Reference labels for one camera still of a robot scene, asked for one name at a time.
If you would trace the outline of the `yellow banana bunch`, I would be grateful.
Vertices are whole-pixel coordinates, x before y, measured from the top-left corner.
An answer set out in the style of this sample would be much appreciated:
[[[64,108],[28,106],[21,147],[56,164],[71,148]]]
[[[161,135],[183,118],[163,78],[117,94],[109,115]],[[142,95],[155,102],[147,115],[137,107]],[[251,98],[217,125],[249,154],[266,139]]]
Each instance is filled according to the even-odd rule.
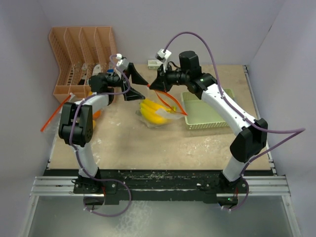
[[[156,125],[163,125],[163,124],[171,122],[171,119],[165,118],[156,113],[156,111],[158,110],[163,110],[167,113],[170,113],[171,112],[170,108],[162,106],[149,99],[142,100],[139,105],[140,105],[140,114],[146,121],[156,124]]]

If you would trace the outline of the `clear zip bag orange zipper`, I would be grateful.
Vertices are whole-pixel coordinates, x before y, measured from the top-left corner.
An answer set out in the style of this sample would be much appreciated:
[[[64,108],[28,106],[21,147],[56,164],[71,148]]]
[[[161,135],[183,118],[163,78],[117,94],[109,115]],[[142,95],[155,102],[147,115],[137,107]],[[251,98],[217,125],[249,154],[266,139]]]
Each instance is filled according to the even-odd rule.
[[[40,129],[42,134],[55,134],[60,122],[60,117],[62,113],[62,108],[66,102],[70,102],[74,98],[74,94],[71,92],[66,99],[57,107],[54,113],[46,121],[46,123]]]

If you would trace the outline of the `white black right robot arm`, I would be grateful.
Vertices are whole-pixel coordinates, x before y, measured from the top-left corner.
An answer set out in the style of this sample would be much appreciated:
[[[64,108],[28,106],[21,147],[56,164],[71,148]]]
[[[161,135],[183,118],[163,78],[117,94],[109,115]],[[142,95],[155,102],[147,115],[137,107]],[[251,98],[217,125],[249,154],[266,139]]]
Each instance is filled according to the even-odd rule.
[[[214,76],[203,73],[194,51],[180,53],[180,67],[175,70],[168,65],[170,55],[171,52],[165,49],[160,49],[156,54],[156,59],[163,64],[158,68],[157,77],[149,88],[169,92],[173,85],[184,85],[225,120],[236,137],[230,145],[232,157],[220,175],[219,186],[223,192],[231,193],[237,188],[237,180],[250,159],[265,148],[268,123],[263,118],[256,119],[248,114],[223,91]]]

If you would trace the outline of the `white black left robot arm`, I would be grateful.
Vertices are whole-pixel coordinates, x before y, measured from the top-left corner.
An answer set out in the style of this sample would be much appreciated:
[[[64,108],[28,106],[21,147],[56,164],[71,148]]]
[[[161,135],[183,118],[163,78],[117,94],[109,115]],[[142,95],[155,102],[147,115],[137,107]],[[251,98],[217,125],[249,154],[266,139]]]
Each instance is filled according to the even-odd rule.
[[[136,71],[133,63],[117,66],[117,72],[98,73],[88,79],[92,94],[78,102],[66,102],[62,107],[58,135],[74,150],[79,164],[79,179],[86,179],[84,188],[91,194],[101,190],[99,167],[94,161],[90,141],[93,136],[93,115],[112,104],[116,95],[124,101],[145,99],[131,87],[133,84],[147,85],[147,81]]]

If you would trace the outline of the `small white green box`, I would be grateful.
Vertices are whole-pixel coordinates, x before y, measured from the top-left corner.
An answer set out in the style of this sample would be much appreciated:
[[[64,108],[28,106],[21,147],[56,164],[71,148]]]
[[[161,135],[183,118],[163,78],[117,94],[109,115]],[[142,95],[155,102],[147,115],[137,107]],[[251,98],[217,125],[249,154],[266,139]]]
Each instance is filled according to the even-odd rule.
[[[148,64],[147,64],[149,70],[157,70],[160,65],[161,65],[161,61],[157,59],[150,59],[148,60]]]

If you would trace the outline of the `white ribbed item in organizer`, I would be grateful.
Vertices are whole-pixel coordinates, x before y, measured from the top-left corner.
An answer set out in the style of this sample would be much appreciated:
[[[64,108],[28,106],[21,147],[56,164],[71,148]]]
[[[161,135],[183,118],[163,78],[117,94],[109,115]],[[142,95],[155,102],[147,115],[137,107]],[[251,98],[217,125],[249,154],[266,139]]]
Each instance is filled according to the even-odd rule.
[[[102,69],[102,68],[101,68],[101,65],[100,65],[100,64],[96,64],[96,65],[94,65],[94,66],[91,66],[91,65],[90,65],[90,66],[88,67],[88,69],[87,69],[87,76],[86,76],[86,78],[87,78],[87,79],[90,79],[92,76],[95,76],[95,75],[101,73],[101,72],[102,72],[101,69]]]

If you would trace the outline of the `pale green perforated basket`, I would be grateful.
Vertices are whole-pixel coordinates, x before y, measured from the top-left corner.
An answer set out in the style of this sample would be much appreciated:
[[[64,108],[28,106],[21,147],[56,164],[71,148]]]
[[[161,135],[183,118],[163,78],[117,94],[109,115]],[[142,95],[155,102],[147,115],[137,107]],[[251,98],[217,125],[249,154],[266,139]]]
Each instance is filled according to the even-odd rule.
[[[181,93],[181,103],[186,111],[186,128],[202,130],[229,127],[225,120],[206,102],[199,100],[190,92]]]

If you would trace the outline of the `peach plastic desk organizer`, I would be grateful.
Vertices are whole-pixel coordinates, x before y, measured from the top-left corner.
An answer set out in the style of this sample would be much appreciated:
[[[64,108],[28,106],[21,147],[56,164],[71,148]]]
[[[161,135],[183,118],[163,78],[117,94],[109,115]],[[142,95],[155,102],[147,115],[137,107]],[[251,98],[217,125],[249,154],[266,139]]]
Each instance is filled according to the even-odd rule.
[[[111,26],[53,27],[48,38],[59,66],[53,95],[60,103],[71,92],[79,99],[88,96],[90,65],[100,64],[102,72],[113,68],[109,57],[117,54],[117,45]]]

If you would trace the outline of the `black front mounting rail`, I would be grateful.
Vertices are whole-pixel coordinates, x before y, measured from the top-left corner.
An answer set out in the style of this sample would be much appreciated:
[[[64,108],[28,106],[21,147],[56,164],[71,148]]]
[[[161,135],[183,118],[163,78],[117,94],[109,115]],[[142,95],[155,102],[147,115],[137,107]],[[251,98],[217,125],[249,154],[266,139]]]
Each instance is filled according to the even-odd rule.
[[[123,200],[202,201],[204,203],[237,204],[246,194],[245,180],[225,180],[218,170],[110,170],[97,172],[95,180],[80,177],[72,180],[74,193],[96,198],[108,205]]]

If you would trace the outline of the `aluminium frame rail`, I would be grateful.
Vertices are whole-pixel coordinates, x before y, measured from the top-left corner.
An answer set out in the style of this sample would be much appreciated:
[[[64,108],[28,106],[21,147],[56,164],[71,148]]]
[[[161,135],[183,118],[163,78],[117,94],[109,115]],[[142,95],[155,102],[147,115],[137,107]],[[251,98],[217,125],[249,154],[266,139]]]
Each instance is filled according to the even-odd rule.
[[[127,71],[132,89],[105,108],[90,143],[73,152],[55,145],[50,168],[37,177],[34,237],[290,237],[287,181],[271,171],[247,171],[265,154],[267,122],[247,112],[247,80],[175,69]],[[187,91],[214,108],[224,131],[202,138],[182,119],[149,129],[134,111],[155,91]]]

